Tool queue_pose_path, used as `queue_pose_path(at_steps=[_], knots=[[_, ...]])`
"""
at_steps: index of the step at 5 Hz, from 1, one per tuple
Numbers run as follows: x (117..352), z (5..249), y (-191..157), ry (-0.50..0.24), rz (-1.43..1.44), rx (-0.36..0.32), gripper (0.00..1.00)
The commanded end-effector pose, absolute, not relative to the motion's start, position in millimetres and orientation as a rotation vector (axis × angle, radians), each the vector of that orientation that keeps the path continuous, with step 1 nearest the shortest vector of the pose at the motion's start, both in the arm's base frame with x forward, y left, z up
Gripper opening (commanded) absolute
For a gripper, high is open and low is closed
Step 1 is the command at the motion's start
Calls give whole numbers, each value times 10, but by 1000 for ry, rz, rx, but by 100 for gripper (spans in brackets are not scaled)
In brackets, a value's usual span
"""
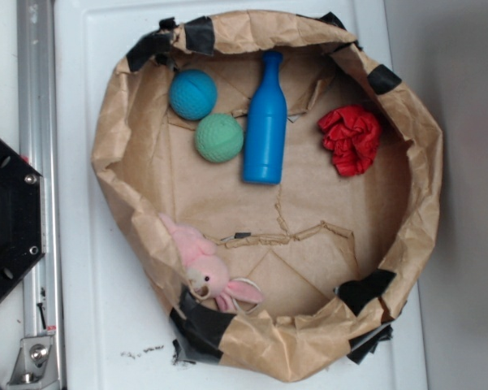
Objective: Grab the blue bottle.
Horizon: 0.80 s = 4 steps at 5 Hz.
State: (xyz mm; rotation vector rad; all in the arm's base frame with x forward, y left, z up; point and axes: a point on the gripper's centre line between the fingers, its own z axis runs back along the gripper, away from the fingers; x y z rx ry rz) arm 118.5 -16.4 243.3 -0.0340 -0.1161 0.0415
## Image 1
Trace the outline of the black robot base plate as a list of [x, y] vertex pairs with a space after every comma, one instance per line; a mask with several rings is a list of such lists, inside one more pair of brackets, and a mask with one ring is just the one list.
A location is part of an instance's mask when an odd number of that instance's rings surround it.
[[0, 303], [44, 255], [42, 176], [0, 139]]

